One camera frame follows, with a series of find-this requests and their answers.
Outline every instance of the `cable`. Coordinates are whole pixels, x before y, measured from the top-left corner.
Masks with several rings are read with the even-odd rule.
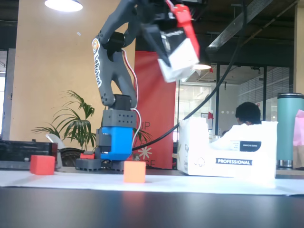
[[[226,76],[228,75],[232,65],[234,64],[236,57],[241,49],[241,44],[242,44],[242,40],[245,36],[245,30],[246,30],[246,24],[247,24],[247,9],[246,9],[246,5],[245,5],[245,0],[242,0],[242,11],[243,11],[243,25],[242,25],[242,30],[241,30],[241,35],[238,39],[237,42],[237,47],[234,50],[234,53],[231,57],[231,61],[228,65],[228,68],[226,69],[223,77],[220,79],[220,81],[217,83],[217,85],[215,86],[214,90],[205,98],[205,100],[199,104],[199,106],[197,106],[192,112],[190,112],[183,120],[188,119],[189,117],[191,117],[193,114],[195,114],[205,103],[207,103],[208,100],[210,100],[210,98],[216,93],[216,91],[219,89],[220,85],[223,83],[223,81],[225,80]],[[180,123],[176,124],[174,127],[172,127],[169,131],[167,131],[165,134],[163,134],[162,136],[158,137],[155,140],[152,140],[151,142],[148,142],[144,145],[141,146],[137,146],[132,148],[132,151],[136,151],[138,149],[141,149],[143,147],[146,146],[150,146],[156,142],[158,142],[159,140],[163,139],[164,137],[166,137],[167,135],[169,135],[170,133],[172,133],[176,128],[178,128]]]
[[[137,130],[136,130],[136,132],[135,132],[135,134],[134,134],[134,136],[133,136],[133,140],[132,140],[132,147],[133,147],[134,142],[135,142],[135,139],[136,139],[136,136],[137,136],[137,134],[138,134],[138,132],[139,132],[139,130],[140,130],[140,128],[141,128],[141,125],[142,125],[142,117],[141,117],[141,115],[140,115],[140,113],[139,113],[139,111],[138,111],[137,109],[133,108],[133,109],[131,109],[131,110],[137,112],[138,118],[139,118],[139,125],[138,125],[138,128],[137,128]]]
[[[130,64],[129,64],[127,52],[126,52],[124,49],[122,49],[122,51],[123,51],[123,58],[124,58],[124,61],[126,62],[128,68],[129,68],[129,70],[132,72],[132,75],[133,75],[133,77],[134,77],[134,79],[135,79],[135,84],[136,84],[136,106],[135,106],[134,109],[136,109],[136,108],[137,108],[137,104],[138,104],[138,82],[137,82],[137,76],[136,76],[134,70],[132,69],[132,67],[131,67]]]
[[[141,117],[141,114],[139,113],[139,111],[136,109],[137,108],[137,104],[138,104],[138,81],[137,81],[137,76],[134,72],[134,70],[132,69],[132,67],[130,66],[130,63],[128,61],[128,57],[127,57],[127,52],[122,49],[123,51],[123,58],[124,58],[124,61],[126,62],[129,70],[132,72],[132,75],[134,77],[134,80],[135,80],[135,84],[136,84],[136,106],[135,108],[131,108],[132,111],[135,111],[137,114],[138,114],[138,118],[139,118],[139,125],[138,125],[138,129],[136,130],[134,136],[133,136],[133,140],[132,140],[132,147],[134,146],[134,142],[135,142],[135,139],[136,139],[136,136],[141,128],[141,125],[142,125],[142,117]]]

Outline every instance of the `black table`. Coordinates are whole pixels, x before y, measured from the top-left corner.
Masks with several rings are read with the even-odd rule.
[[[302,228],[304,197],[0,188],[0,228],[226,227]]]

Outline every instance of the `red banner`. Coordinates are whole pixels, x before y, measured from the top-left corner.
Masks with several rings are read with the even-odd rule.
[[[135,73],[139,89],[137,109],[142,117],[141,130],[151,134],[154,140],[173,127],[175,83],[164,81],[154,52],[135,52]],[[135,146],[145,143],[142,137]],[[172,153],[171,133],[155,144],[135,151],[135,158],[146,161],[152,167],[172,169]]]

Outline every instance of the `pink bag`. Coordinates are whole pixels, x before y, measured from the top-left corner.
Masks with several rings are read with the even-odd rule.
[[[294,122],[294,169],[304,167],[304,111],[299,110]]]

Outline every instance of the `white box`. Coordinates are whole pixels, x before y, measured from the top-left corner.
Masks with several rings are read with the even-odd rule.
[[[182,121],[177,168],[189,175],[274,179],[276,126],[277,122],[235,125],[209,143],[205,118]]]

